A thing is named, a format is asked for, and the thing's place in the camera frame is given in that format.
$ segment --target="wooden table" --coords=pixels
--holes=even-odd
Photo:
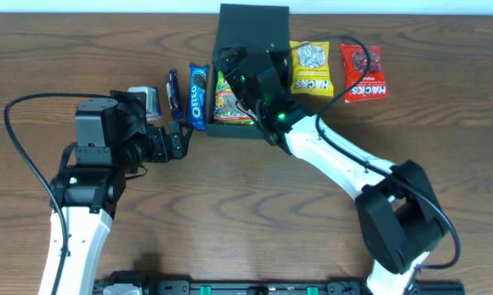
[[[49,197],[7,137],[4,106],[29,93],[160,87],[188,63],[210,64],[217,15],[0,14],[0,294],[36,293],[50,234]],[[493,17],[291,16],[292,39],[354,34],[383,50],[391,96],[339,102],[326,121],[367,151],[413,159],[432,181],[463,244],[459,264],[420,279],[459,279],[493,293]],[[330,66],[344,73],[337,43]],[[306,98],[318,110],[326,98]],[[79,99],[13,108],[14,128],[51,179],[75,141]],[[118,204],[97,277],[142,270],[192,279],[326,280],[372,266],[352,200],[313,166],[251,139],[196,133],[188,156],[149,165]],[[429,262],[449,260],[450,237]]]

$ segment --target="blue package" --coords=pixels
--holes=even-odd
[[[190,99],[187,107],[187,122],[192,123],[194,129],[206,130],[206,77],[209,66],[201,68],[190,64]]]

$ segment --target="black box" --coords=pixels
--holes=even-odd
[[[288,19],[288,7],[221,4],[219,28],[215,38],[212,64],[214,65],[219,60],[221,48],[243,45],[248,52],[258,52],[266,51],[267,48],[274,46],[279,51],[289,52],[288,65],[289,69],[291,69],[292,59],[290,57]],[[292,81],[291,73],[292,71],[290,70],[288,85]],[[210,114],[206,125],[208,136],[262,139],[261,132],[252,125],[214,124],[217,71],[213,66],[211,74]]]

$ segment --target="snack package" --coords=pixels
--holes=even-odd
[[[292,49],[292,93],[334,95],[334,85],[328,68],[328,42],[290,41]]]
[[[184,117],[181,108],[181,98],[179,95],[178,74],[175,70],[170,70],[166,75],[166,93],[168,94],[168,103],[170,112],[174,120],[180,120]]]
[[[371,58],[369,73],[361,83],[345,94],[345,102],[358,102],[360,100],[390,96],[382,70],[381,48],[369,46],[368,49]],[[345,63],[345,87],[348,88],[363,74],[367,66],[367,56],[359,45],[342,44],[341,54]]]
[[[215,109],[214,122],[221,124],[234,125],[253,125],[254,122],[248,117],[243,109],[239,110],[237,106],[237,98],[232,93],[230,85],[225,81],[223,73],[218,72],[217,84],[215,86]],[[249,110],[248,113],[254,116],[254,112]]]
[[[209,66],[201,68],[190,64],[190,98],[187,107],[187,122],[192,123],[194,129],[206,130],[206,76]]]

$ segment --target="blue snack bar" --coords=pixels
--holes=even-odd
[[[184,113],[181,108],[178,75],[175,70],[170,70],[166,77],[166,92],[168,94],[168,103],[170,104],[172,118],[176,121],[182,119],[184,117]]]
[[[197,67],[190,64],[190,97],[187,107],[187,122],[192,123],[194,129],[206,130],[206,77],[209,66]]]

